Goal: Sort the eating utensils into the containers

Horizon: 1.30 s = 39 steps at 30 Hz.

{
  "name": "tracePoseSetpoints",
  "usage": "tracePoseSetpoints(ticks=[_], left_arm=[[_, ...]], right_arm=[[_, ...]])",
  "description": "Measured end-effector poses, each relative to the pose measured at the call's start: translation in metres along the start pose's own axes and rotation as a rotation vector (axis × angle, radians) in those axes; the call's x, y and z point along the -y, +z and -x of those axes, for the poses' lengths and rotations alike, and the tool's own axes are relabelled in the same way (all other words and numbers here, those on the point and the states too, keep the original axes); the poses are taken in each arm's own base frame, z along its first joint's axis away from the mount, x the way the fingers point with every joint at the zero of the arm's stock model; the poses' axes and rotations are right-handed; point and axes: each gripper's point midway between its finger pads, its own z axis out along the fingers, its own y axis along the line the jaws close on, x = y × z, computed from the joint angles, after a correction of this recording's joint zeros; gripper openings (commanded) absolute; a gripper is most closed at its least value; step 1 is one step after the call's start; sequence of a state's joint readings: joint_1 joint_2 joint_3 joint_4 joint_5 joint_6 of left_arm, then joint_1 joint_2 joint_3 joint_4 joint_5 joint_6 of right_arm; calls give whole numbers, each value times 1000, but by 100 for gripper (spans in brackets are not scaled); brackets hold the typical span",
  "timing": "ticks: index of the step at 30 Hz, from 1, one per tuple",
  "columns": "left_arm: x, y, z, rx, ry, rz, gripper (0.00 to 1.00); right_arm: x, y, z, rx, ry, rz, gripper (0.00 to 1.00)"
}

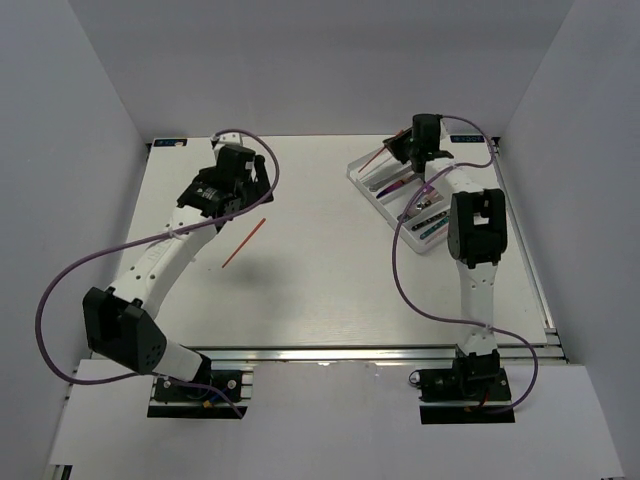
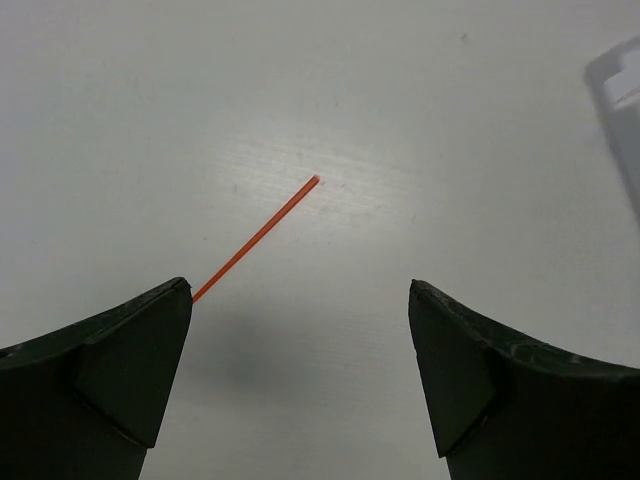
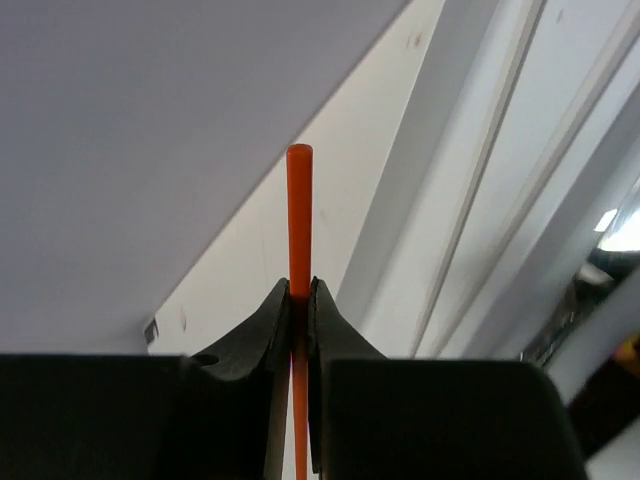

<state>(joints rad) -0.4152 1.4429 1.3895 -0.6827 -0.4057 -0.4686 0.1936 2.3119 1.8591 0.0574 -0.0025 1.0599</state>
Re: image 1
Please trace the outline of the clear chopstick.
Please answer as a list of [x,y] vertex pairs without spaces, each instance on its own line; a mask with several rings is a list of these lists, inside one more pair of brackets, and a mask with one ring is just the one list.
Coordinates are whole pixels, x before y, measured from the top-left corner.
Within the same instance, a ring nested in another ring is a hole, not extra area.
[[368,171],[367,173],[363,173],[363,174],[359,177],[359,179],[360,179],[361,181],[366,181],[366,180],[368,180],[369,178],[372,178],[372,177],[374,177],[375,175],[377,175],[377,174],[379,174],[379,173],[382,173],[382,172],[384,172],[384,171],[388,170],[389,168],[391,168],[391,169],[395,168],[397,165],[399,165],[399,162],[398,162],[395,158],[393,158],[393,157],[389,156],[389,157],[385,158],[383,161],[381,161],[379,164],[376,164],[376,165],[375,165],[375,166],[374,166],[370,171]]

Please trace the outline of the ornate silver table knife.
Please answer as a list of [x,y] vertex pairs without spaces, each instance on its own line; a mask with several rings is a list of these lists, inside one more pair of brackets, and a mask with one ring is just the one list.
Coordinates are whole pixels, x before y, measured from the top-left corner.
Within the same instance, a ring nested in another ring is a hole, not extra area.
[[384,179],[384,180],[380,180],[376,183],[371,184],[368,189],[371,192],[376,192],[380,189],[382,189],[383,187],[390,185],[391,183],[400,180],[401,178],[403,178],[405,175],[407,175],[408,172],[407,171],[400,171],[398,173],[395,173],[394,175],[391,175],[390,177]]

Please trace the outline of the iridescent rainbow steak knife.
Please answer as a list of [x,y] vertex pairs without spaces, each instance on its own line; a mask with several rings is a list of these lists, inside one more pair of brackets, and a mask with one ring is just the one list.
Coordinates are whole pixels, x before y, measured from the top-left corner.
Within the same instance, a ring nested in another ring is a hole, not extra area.
[[389,186],[385,187],[384,189],[382,189],[379,193],[376,194],[376,198],[380,199],[400,188],[402,188],[404,185],[412,182],[413,180],[415,180],[416,177],[415,176],[409,176],[400,180],[395,181],[394,183],[390,184]]

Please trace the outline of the orange chopstick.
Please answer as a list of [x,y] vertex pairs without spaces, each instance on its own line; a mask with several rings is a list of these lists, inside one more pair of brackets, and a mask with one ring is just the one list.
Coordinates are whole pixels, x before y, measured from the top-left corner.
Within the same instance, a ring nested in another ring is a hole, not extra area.
[[223,262],[221,268],[226,268],[231,261],[240,253],[240,251],[247,245],[247,243],[256,235],[256,233],[264,226],[267,219],[262,218],[254,228],[246,235],[246,237],[239,243],[239,245],[234,249],[234,251],[229,255],[229,257]]
[[377,159],[385,151],[386,151],[386,146],[383,145],[357,170],[357,172],[360,173],[363,170],[365,170],[375,159]]

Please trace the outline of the pink handled silver spoon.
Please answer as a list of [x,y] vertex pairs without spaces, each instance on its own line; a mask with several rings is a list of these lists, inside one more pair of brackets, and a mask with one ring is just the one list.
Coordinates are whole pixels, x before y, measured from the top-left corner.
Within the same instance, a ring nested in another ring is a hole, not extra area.
[[408,210],[407,217],[413,218],[436,203],[440,202],[443,197],[436,191],[421,196]]

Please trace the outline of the teal handled silver fork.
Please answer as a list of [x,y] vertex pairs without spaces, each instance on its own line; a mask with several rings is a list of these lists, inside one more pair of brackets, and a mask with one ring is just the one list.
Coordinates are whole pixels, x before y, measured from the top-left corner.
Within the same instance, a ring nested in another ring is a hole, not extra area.
[[449,222],[449,218],[445,217],[443,219],[441,219],[440,221],[438,221],[437,223],[434,223],[431,227],[429,227],[427,230],[425,230],[421,235],[420,235],[420,239],[424,240],[428,237],[430,237],[431,235],[433,235],[436,231],[438,231],[439,229],[441,229],[442,227],[444,227],[447,223]]

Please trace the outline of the black handled silver fork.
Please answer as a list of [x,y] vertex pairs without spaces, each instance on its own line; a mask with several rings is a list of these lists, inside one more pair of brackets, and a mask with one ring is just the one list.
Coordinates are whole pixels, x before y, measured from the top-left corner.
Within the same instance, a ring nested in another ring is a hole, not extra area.
[[418,230],[420,230],[422,228],[425,228],[427,225],[430,225],[430,224],[432,224],[432,223],[434,223],[436,221],[439,221],[439,220],[441,220],[443,218],[446,218],[447,216],[448,216],[448,212],[447,211],[442,211],[442,212],[440,212],[438,214],[435,214],[435,215],[433,215],[433,216],[431,216],[431,217],[429,217],[429,218],[427,218],[427,219],[425,219],[425,220],[423,220],[423,221],[421,221],[419,223],[416,223],[415,225],[413,225],[411,227],[411,231],[414,231],[414,232],[418,231]]

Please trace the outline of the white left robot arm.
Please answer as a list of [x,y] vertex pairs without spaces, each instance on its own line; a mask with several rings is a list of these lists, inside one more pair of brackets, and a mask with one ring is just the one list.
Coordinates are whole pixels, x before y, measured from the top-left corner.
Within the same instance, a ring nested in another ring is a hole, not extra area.
[[180,275],[227,217],[272,199],[263,156],[231,144],[215,157],[215,165],[201,169],[178,197],[165,238],[151,242],[119,278],[104,290],[91,288],[82,301],[91,351],[137,374],[177,379],[191,399],[209,392],[211,362],[169,340],[155,319]]

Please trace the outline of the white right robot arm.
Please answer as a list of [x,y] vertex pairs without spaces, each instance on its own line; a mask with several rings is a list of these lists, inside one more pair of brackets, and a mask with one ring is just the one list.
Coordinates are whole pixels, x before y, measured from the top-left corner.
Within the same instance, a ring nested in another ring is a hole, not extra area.
[[504,192],[471,180],[465,167],[483,169],[496,160],[490,139],[482,134],[490,160],[484,164],[457,162],[440,147],[442,121],[439,114],[416,114],[404,150],[423,184],[412,194],[395,227],[392,252],[409,209],[434,187],[449,205],[447,247],[459,273],[461,314],[458,319],[428,314],[430,320],[456,325],[460,337],[457,355],[486,358],[497,352],[494,336],[494,283],[498,264],[507,248],[507,214]]

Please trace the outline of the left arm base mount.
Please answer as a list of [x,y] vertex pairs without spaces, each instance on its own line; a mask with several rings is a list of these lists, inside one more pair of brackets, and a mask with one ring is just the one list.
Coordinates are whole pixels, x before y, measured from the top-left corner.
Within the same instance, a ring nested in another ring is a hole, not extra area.
[[240,420],[252,397],[253,368],[214,362],[208,388],[186,387],[166,376],[152,384],[147,417],[151,419]]

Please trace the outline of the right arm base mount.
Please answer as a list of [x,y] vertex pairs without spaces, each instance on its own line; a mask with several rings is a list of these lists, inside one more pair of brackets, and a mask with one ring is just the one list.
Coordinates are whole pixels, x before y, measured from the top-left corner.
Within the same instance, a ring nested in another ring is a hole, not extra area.
[[499,352],[464,354],[448,368],[418,369],[408,376],[419,391],[423,425],[511,424],[511,390]]

